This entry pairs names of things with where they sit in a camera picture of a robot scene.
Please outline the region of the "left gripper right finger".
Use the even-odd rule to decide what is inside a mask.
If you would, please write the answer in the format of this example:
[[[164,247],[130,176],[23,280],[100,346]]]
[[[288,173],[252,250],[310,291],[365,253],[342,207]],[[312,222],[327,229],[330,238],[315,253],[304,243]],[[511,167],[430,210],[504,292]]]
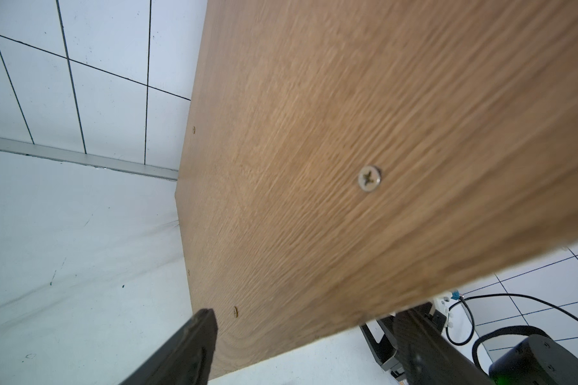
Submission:
[[[492,381],[414,309],[395,316],[398,360],[410,385],[488,385]]]

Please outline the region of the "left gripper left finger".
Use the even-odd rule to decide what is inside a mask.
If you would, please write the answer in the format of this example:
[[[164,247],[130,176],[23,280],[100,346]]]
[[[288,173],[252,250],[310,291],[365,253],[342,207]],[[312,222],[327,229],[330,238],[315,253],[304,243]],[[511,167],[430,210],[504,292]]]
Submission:
[[[201,309],[122,383],[206,385],[217,336],[214,311]]]

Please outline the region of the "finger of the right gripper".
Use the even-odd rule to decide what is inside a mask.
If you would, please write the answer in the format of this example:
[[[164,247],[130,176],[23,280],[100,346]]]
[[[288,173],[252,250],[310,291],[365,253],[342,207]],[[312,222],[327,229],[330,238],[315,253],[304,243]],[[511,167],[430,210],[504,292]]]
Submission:
[[[390,373],[404,373],[404,367],[398,359],[398,341],[393,333],[394,315],[377,319],[377,325],[383,331],[382,337],[376,339],[367,324],[360,325],[360,330],[374,357],[375,362]]]

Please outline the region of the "wooden three-tier shelf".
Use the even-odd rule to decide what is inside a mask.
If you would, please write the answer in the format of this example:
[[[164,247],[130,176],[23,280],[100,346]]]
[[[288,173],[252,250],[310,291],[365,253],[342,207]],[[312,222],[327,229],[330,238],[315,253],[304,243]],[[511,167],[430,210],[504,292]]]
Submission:
[[[210,1],[175,194],[210,375],[578,241],[578,1]]]

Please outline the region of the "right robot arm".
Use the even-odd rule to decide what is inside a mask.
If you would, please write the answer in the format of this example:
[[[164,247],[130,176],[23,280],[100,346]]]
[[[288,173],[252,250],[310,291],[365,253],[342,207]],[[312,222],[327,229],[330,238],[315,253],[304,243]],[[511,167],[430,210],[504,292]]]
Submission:
[[[507,327],[480,338],[525,337],[485,372],[476,351],[467,359],[424,314],[404,311],[377,324],[384,332],[380,340],[360,326],[375,361],[408,384],[578,384],[578,358],[535,327]]]

